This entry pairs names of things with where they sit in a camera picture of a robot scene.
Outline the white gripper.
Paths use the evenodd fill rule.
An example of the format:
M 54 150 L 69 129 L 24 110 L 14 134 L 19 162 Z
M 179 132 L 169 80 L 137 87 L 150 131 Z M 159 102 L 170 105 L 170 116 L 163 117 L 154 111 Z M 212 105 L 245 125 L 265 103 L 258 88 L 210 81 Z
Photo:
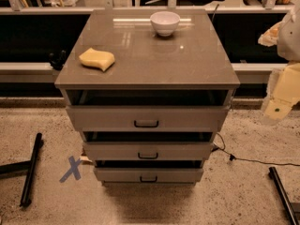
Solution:
M 264 32 L 258 43 L 271 47 L 277 44 L 277 54 L 288 61 L 300 61 L 300 8 L 294 7 L 281 22 Z M 262 102 L 262 122 L 274 125 L 283 120 L 300 101 L 300 64 L 289 63 L 271 72 Z

